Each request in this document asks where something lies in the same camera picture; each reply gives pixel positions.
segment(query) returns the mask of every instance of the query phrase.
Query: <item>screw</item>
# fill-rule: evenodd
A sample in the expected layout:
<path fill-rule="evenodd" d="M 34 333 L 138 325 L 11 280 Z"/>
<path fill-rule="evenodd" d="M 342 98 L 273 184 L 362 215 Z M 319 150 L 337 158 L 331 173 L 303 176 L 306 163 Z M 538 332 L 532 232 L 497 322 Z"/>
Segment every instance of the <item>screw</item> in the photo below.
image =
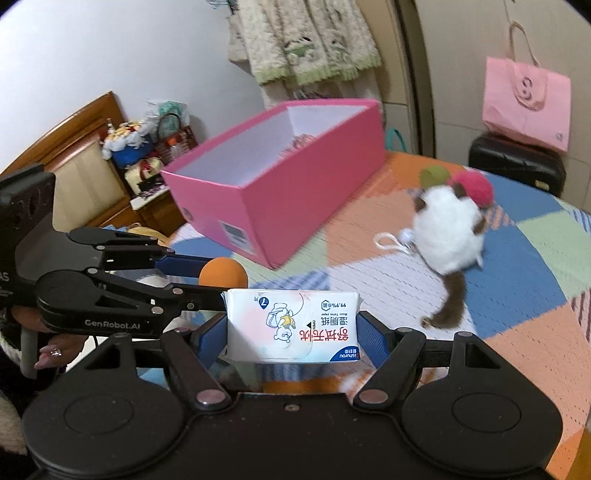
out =
<path fill-rule="evenodd" d="M 377 388 L 370 388 L 363 390 L 359 394 L 359 399 L 367 405 L 380 405 L 388 399 L 388 394 L 384 390 Z"/>
<path fill-rule="evenodd" d="M 210 388 L 197 394 L 197 401 L 207 407 L 208 405 L 217 405 L 226 400 L 226 394 L 221 390 Z"/>

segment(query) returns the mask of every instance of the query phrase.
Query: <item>pink ball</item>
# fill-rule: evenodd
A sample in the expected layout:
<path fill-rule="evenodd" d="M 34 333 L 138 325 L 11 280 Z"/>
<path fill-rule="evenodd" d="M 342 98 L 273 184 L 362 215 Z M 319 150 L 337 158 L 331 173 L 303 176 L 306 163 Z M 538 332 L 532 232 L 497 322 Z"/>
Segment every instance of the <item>pink ball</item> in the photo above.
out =
<path fill-rule="evenodd" d="M 495 195 L 491 183 L 476 170 L 463 170 L 453 175 L 448 185 L 459 183 L 466 190 L 466 194 L 478 205 L 479 208 L 490 207 L 495 201 Z"/>

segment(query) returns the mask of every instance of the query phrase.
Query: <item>open cardboard box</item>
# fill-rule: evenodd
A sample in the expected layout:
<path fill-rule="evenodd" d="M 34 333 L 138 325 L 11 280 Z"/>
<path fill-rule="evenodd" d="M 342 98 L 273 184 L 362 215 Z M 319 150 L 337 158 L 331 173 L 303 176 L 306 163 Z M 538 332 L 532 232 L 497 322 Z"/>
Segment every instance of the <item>open cardboard box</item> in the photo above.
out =
<path fill-rule="evenodd" d="M 302 134 L 315 139 L 284 154 Z M 163 176 L 196 231 L 278 268 L 385 159 L 378 102 L 304 100 L 208 140 Z"/>

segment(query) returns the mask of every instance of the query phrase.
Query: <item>white wipes packet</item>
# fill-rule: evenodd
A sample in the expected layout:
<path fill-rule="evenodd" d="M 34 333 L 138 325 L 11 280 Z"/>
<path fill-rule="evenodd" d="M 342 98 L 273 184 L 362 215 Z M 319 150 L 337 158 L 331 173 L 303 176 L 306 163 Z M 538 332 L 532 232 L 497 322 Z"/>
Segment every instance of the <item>white wipes packet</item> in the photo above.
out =
<path fill-rule="evenodd" d="M 359 359 L 358 293 L 233 288 L 223 296 L 231 360 L 322 364 Z"/>

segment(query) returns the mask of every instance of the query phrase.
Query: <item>black suitcase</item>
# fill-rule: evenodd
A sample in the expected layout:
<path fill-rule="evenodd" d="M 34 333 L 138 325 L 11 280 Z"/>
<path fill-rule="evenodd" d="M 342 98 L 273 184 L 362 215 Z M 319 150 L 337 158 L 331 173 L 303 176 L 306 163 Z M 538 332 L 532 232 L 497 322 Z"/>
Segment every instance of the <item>black suitcase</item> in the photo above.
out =
<path fill-rule="evenodd" d="M 562 158 L 556 152 L 520 144 L 493 133 L 485 133 L 474 140 L 468 166 L 516 180 L 557 197 L 560 197 L 566 180 Z"/>

